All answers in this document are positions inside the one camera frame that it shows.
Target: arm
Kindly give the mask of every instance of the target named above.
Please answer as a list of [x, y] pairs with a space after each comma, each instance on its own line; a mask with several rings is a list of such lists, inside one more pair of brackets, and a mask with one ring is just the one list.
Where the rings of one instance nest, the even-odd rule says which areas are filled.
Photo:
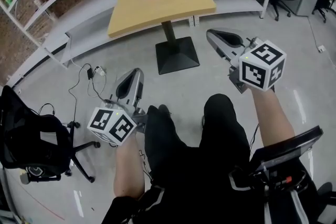
[[262, 92], [255, 88], [251, 88], [251, 91], [264, 146], [294, 137], [294, 129], [284, 114], [275, 93], [272, 90]]
[[115, 153], [114, 194], [140, 198], [145, 190], [142, 161], [135, 134], [131, 134]]

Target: concrete floor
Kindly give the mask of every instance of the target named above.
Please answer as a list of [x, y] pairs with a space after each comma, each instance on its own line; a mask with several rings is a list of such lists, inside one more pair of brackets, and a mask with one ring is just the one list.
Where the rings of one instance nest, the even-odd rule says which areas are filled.
[[[155, 44], [165, 40], [160, 27], [120, 38], [74, 61], [80, 66], [88, 62], [93, 67], [100, 65], [106, 70], [104, 98], [109, 97], [116, 77], [132, 68], [141, 68], [145, 83], [140, 107], [147, 110], [151, 104], [166, 104], [172, 112], [177, 133], [189, 146], [198, 146], [201, 140], [200, 122], [206, 100], [212, 94], [224, 93], [231, 98], [238, 121], [250, 141], [257, 125], [251, 93], [240, 94], [231, 84], [227, 76], [229, 64], [209, 45], [205, 32], [212, 27], [228, 27], [269, 39], [288, 55], [285, 74], [276, 85], [276, 93], [295, 132], [300, 134], [318, 124], [324, 130], [312, 153], [305, 153], [301, 160], [318, 188], [325, 182], [333, 182], [336, 186], [336, 72], [332, 63], [332, 60], [336, 63], [336, 18], [329, 13], [324, 24], [319, 15], [310, 17], [317, 44], [324, 45], [329, 51], [322, 54], [316, 49], [306, 17], [288, 18], [281, 11], [279, 22], [273, 18], [270, 8], [265, 19], [259, 19], [255, 13], [238, 13], [201, 18], [201, 26], [194, 29], [187, 24], [175, 24], [177, 38], [192, 36], [201, 65], [162, 76], [158, 74], [155, 56]], [[16, 90], [21, 90], [22, 99], [32, 109], [38, 110], [44, 103], [50, 102], [55, 106], [56, 116], [63, 122], [69, 122], [73, 117], [75, 101], [68, 89], [76, 84], [78, 71], [79, 68], [73, 64], [65, 70], [48, 60]], [[100, 90], [103, 78], [96, 76], [95, 81], [97, 90]], [[76, 130], [75, 145], [97, 140], [86, 126], [100, 100], [87, 96], [87, 85], [87, 75], [82, 72], [80, 83], [73, 91], [78, 98], [76, 121], [82, 125]], [[51, 110], [46, 107], [43, 112], [50, 113]], [[143, 135], [138, 134], [138, 139], [143, 147]], [[115, 167], [115, 149], [107, 143], [101, 144], [100, 149], [92, 147], [77, 154], [88, 174], [96, 177], [93, 184], [76, 167], [72, 167], [71, 177], [63, 176], [60, 182], [31, 183], [27, 186], [19, 183], [18, 170], [9, 170], [10, 190], [20, 214], [34, 224], [100, 223], [114, 198]], [[253, 151], [259, 147], [262, 143], [258, 132]], [[79, 196], [80, 206], [76, 204], [76, 195]], [[320, 220], [331, 223], [335, 218], [336, 209], [328, 207]]]

